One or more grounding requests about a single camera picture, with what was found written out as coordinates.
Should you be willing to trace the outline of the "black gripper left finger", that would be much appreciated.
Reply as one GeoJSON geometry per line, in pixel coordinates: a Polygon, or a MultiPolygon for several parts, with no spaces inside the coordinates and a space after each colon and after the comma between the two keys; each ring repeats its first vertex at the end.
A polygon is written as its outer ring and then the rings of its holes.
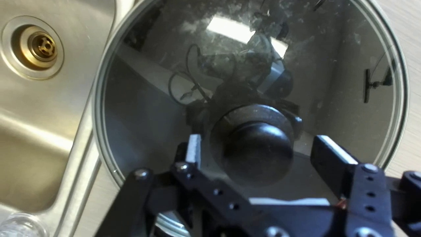
{"type": "Polygon", "coordinates": [[[227,237],[246,233],[243,226],[246,200],[223,180],[207,177],[200,168],[201,135],[190,134],[182,159],[171,167],[180,185],[181,212],[194,237],[227,237]]]}

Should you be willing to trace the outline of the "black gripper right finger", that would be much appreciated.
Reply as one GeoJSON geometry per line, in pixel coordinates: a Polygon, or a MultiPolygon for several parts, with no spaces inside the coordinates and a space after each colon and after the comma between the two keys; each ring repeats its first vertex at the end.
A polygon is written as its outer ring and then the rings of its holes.
{"type": "Polygon", "coordinates": [[[344,198],[339,233],[344,237],[393,237],[390,193],[384,172],[360,163],[328,135],[315,135],[310,163],[330,190],[344,198]]]}

